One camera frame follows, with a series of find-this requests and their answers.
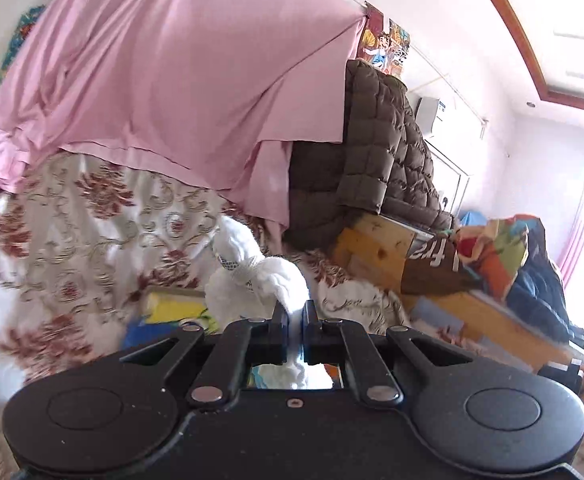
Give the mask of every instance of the floral bedspread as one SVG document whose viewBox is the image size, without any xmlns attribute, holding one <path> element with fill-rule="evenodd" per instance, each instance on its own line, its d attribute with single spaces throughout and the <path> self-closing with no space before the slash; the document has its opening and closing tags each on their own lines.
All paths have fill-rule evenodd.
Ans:
<svg viewBox="0 0 584 480">
<path fill-rule="evenodd" d="M 29 381 L 118 349 L 148 285 L 198 288 L 219 265 L 216 218 L 265 229 L 215 192 L 88 155 L 58 153 L 0 197 L 0 480 L 15 464 L 1 431 L 10 396 Z M 290 253 L 319 311 L 370 332 L 405 322 L 401 304 L 318 253 Z"/>
</svg>

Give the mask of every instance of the poster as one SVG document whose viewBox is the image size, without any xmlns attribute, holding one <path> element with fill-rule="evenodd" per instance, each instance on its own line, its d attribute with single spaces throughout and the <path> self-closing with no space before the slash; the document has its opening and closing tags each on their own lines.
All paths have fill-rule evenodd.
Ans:
<svg viewBox="0 0 584 480">
<path fill-rule="evenodd" d="M 408 57 L 409 34 L 405 29 L 383 16 L 368 2 L 367 22 L 358 44 L 357 57 L 383 73 L 401 77 L 403 63 Z"/>
</svg>

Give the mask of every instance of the brown puffer jacket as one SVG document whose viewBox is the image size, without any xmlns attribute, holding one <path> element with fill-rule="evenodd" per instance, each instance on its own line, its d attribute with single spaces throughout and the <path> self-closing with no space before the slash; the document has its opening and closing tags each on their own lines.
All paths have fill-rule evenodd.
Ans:
<svg viewBox="0 0 584 480">
<path fill-rule="evenodd" d="M 450 228 L 406 92 L 395 77 L 361 60 L 347 62 L 343 143 L 293 146 L 288 242 L 327 248 L 362 211 L 428 230 Z"/>
</svg>

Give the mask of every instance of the wooden ceiling trim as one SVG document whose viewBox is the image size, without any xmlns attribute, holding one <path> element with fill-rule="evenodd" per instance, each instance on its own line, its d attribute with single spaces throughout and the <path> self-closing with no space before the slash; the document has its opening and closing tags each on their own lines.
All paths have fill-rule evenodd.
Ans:
<svg viewBox="0 0 584 480">
<path fill-rule="evenodd" d="M 523 57 L 523 61 L 532 77 L 532 81 L 534 82 L 540 100 L 584 110 L 583 97 L 550 90 L 547 81 L 545 81 L 545 76 L 542 74 L 536 54 L 534 54 L 532 44 L 530 43 L 529 38 L 527 38 L 527 34 L 523 30 L 523 25 L 521 25 L 521 22 L 509 3 L 509 0 L 491 0 L 491 2 L 505 23 L 505 27 L 507 27 L 514 43 L 516 43 L 516 47 Z"/>
</svg>

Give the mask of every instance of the wooden bed frame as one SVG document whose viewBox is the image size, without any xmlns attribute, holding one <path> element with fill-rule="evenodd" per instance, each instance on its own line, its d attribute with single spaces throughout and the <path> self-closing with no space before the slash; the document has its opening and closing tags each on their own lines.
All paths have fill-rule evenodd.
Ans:
<svg viewBox="0 0 584 480">
<path fill-rule="evenodd" d="M 401 293 L 401 276 L 409 248 L 417 236 L 417 230 L 404 224 L 366 214 L 354 227 L 341 233 L 332 259 L 354 276 L 398 293 L 405 309 L 410 312 L 420 297 Z M 481 292 L 428 296 L 428 299 L 463 322 L 462 336 L 476 341 L 486 336 L 534 371 L 549 361 L 569 365 L 572 359 L 579 359 L 584 372 L 581 349 L 547 339 Z"/>
</svg>

